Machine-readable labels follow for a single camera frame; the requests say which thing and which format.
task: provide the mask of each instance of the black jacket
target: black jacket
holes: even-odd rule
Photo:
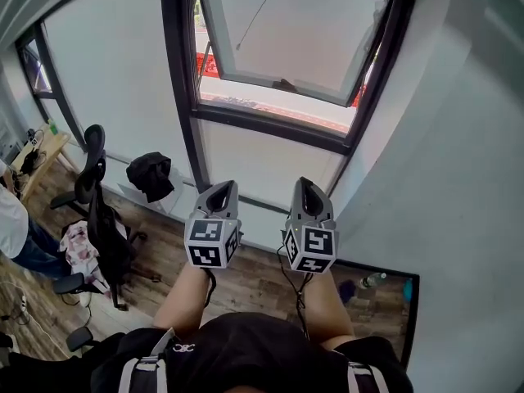
[[[167,197],[174,190],[169,181],[171,159],[158,151],[133,160],[125,170],[129,181],[147,196],[147,202]]]

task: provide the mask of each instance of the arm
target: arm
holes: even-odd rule
[[[203,269],[185,264],[164,304],[156,312],[153,326],[173,328],[177,336],[191,335],[200,327],[209,277]]]
[[[13,177],[11,175],[11,170],[1,160],[0,160],[0,175],[2,175],[3,180],[6,182],[7,190],[10,193],[14,194],[15,193],[15,186],[13,184]]]
[[[317,273],[304,289],[305,324],[312,341],[332,350],[355,339],[350,316],[331,272]]]

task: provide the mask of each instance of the wooden desk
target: wooden desk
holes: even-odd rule
[[[55,161],[59,154],[62,154],[67,162],[71,165],[73,170],[78,173],[78,169],[75,164],[71,161],[69,156],[63,151],[63,147],[69,141],[70,135],[66,133],[59,132],[57,135],[53,135],[49,129],[49,125],[44,125],[41,130],[43,131],[43,141],[40,146],[40,152],[46,152],[46,160],[29,176],[29,181],[24,186],[24,190],[20,196],[20,201],[26,202],[27,199],[31,196],[34,189],[37,187],[40,179],[47,173],[47,170],[51,166],[52,162]],[[42,133],[38,132],[36,134],[38,144],[41,141]],[[24,164],[25,157],[33,150],[34,146],[28,142],[25,144],[25,147],[22,149],[20,154],[13,160],[11,163],[11,168],[16,171],[20,171],[20,168]]]

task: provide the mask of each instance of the wooden floor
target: wooden floor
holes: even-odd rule
[[[79,216],[69,208],[50,210],[48,205],[54,196],[71,189],[73,182],[74,177],[55,163],[27,205],[31,216],[56,238],[60,238],[63,226]],[[122,291],[124,300],[130,305],[128,312],[118,311],[107,298],[94,295],[93,316],[88,326],[99,340],[115,332],[150,325],[152,316],[186,262],[181,223],[111,192],[105,192],[104,197],[107,204],[120,212],[127,225],[148,234],[147,241],[137,242],[138,258],[134,266],[160,274],[161,282],[153,283],[129,275]],[[333,266],[332,272],[337,284],[349,279],[358,282],[368,275],[340,265]],[[256,311],[297,322],[295,296],[281,274],[276,254],[243,246],[229,267],[216,271],[215,275],[218,286],[206,309],[204,322],[233,311]],[[293,275],[293,278],[298,284],[300,274]],[[4,256],[0,256],[0,281],[12,282],[23,289],[28,310],[34,318],[26,325],[22,325],[25,323],[23,317],[18,319],[18,323],[13,320],[0,322],[0,331],[15,334],[21,352],[35,358],[55,360],[70,356],[66,337],[87,322],[88,310],[79,305],[66,305],[52,293],[49,280],[18,267]],[[346,306],[357,337],[385,337],[391,341],[399,357],[409,316],[409,304],[403,299],[404,283],[404,278],[388,276],[387,283],[376,290],[357,289]],[[19,288],[0,283],[0,314],[17,316],[20,298]],[[74,303],[77,299],[76,296],[65,296],[64,300]]]

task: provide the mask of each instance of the office chair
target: office chair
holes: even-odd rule
[[[126,227],[127,237],[122,236],[116,227],[117,221],[121,223],[119,214],[104,203],[101,185],[106,173],[104,128],[101,125],[91,125],[85,130],[84,138],[88,146],[88,159],[84,170],[76,179],[75,190],[53,198],[50,207],[55,210],[61,206],[69,206],[87,219],[88,239],[98,250],[98,265],[110,286],[113,306],[119,310],[127,310],[127,305],[118,302],[118,286],[123,283],[123,276],[132,272],[153,282],[160,281],[160,277],[131,269],[131,262],[137,255],[133,242],[137,237],[146,240],[147,235],[142,232],[131,235],[130,228]],[[88,211],[77,203],[88,204]],[[81,273],[56,280],[53,290],[56,294],[99,292],[94,286],[84,283],[84,275]]]
[[[116,353],[124,334],[116,333],[102,342],[96,342],[86,327],[75,332],[88,332],[91,337],[91,341],[84,342],[84,346],[90,345],[93,348],[83,353],[82,358],[74,356],[64,361],[43,361],[11,352],[10,365],[0,369],[0,391],[89,393],[92,372]],[[71,352],[74,351],[71,349],[70,338],[75,332],[67,339]]]

